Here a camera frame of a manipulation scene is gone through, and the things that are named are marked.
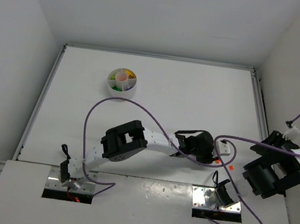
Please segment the yellow lego brick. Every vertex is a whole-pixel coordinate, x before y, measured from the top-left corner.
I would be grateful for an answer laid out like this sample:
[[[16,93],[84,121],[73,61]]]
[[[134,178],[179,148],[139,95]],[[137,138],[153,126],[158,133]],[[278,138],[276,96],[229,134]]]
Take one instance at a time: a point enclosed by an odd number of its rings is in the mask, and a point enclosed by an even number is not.
[[[128,75],[128,78],[136,78],[136,76],[131,71],[126,70],[126,74]]]

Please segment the white divided round container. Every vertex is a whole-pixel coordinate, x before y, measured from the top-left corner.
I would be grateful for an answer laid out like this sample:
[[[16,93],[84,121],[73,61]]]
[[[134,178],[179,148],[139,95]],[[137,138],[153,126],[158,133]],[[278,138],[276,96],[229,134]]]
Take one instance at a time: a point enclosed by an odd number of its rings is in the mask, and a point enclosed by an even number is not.
[[[126,99],[131,99],[133,98],[134,94],[135,94],[135,91],[136,91],[136,88],[137,88],[137,76],[136,78],[129,78],[128,80],[124,81],[124,82],[119,82],[119,81],[116,81],[115,79],[114,80],[110,80],[110,77],[111,76],[115,76],[117,72],[119,71],[131,71],[135,76],[136,74],[130,70],[130,69],[127,69],[127,68],[117,68],[113,71],[111,71],[109,73],[109,75],[107,76],[107,90],[109,91],[109,94],[113,97],[123,97],[123,98],[126,98]],[[121,88],[122,91],[115,91],[112,89],[112,87],[114,86],[117,86],[118,88]],[[133,86],[133,89],[131,90],[128,90],[127,89],[129,87]]]

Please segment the dark green lego brick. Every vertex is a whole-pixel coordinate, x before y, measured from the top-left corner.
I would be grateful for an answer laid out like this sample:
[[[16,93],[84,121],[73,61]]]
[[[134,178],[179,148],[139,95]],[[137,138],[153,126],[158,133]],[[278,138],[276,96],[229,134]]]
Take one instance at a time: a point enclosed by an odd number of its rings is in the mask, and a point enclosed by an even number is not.
[[[122,89],[118,88],[117,86],[112,87],[112,89],[115,90],[115,91],[122,91]]]

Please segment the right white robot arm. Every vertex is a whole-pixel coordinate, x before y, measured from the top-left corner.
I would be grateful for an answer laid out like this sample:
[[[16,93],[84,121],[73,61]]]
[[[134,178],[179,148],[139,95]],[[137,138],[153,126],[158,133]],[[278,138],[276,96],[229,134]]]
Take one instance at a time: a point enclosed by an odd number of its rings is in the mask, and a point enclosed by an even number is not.
[[[257,158],[243,166],[240,177],[227,178],[216,184],[210,195],[215,206],[229,207],[240,202],[248,192],[267,199],[299,185],[300,145],[293,142],[295,137],[292,129],[284,134],[273,131],[260,142],[232,135],[218,136],[216,143],[231,140],[250,143],[250,150],[257,154]]]

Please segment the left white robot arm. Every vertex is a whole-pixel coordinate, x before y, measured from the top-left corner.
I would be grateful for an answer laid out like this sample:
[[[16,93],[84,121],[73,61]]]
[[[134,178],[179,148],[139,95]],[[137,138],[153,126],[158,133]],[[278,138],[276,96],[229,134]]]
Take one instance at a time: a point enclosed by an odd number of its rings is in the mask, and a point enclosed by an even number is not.
[[[61,162],[59,179],[63,187],[76,190],[88,171],[107,162],[124,161],[144,150],[164,153],[169,157],[186,155],[198,163],[212,164],[218,158],[213,142],[208,131],[180,130],[164,136],[134,120],[107,130],[100,144],[85,150],[81,159],[72,158],[67,145],[61,145],[66,160]]]

